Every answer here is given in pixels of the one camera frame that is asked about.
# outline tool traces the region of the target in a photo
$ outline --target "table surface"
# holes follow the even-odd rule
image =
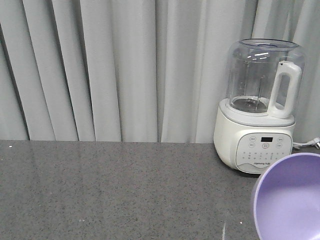
[[[256,180],[213,144],[0,140],[0,238],[257,240]]]

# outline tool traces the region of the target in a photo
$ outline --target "control panel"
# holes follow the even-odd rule
[[[247,173],[263,173],[277,160],[291,154],[292,138],[283,133],[249,133],[238,142],[235,163]]]

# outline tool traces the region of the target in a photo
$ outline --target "digital display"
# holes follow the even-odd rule
[[[273,137],[262,137],[261,142],[271,143],[273,139]]]

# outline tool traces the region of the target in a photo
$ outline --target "jar rim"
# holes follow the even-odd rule
[[[278,39],[266,39],[266,38],[248,38],[239,41],[241,44],[250,46],[253,49],[261,49],[268,51],[292,51],[299,47],[298,44],[292,41],[278,40]]]

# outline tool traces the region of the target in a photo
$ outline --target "kitchen appliance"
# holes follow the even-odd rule
[[[261,174],[291,153],[304,67],[304,51],[293,42],[244,39],[231,46],[227,98],[219,103],[213,136],[225,164]]]
[[[320,155],[278,160],[256,181],[251,212],[261,240],[320,240]]]

